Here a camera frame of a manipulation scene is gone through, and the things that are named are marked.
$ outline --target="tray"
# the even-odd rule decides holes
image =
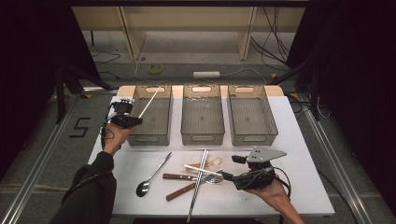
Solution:
[[[139,116],[159,86],[136,86],[134,116]],[[168,146],[172,117],[172,86],[161,86],[142,116],[143,123],[128,137],[132,146]]]
[[[234,146],[271,146],[278,134],[263,85],[228,87]]]
[[[181,120],[183,145],[221,145],[224,118],[220,85],[184,85]]]

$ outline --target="power strip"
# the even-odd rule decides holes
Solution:
[[[220,77],[220,72],[194,72],[195,78]]]

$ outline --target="spoon handle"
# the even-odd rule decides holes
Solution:
[[[169,154],[165,157],[165,159],[163,159],[163,161],[161,162],[161,164],[157,167],[157,169],[154,171],[154,173],[148,178],[148,180],[150,180],[153,176],[155,176],[155,174],[157,174],[157,172],[160,170],[160,168],[163,166],[163,164],[169,160],[169,158],[171,158],[173,152],[169,152]]]

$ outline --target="roll of tape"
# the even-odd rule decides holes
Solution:
[[[163,66],[161,64],[151,64],[148,67],[148,72],[152,75],[158,75],[163,71]]]

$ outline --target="chopstick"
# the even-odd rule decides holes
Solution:
[[[222,176],[219,173],[215,173],[215,172],[207,171],[207,170],[204,170],[204,169],[196,168],[194,166],[190,166],[190,165],[187,165],[187,164],[184,164],[184,167],[187,167],[187,168],[190,168],[190,169],[196,170],[196,171],[201,171],[201,172],[204,172],[204,173],[209,173],[209,174],[216,175],[216,176]]]

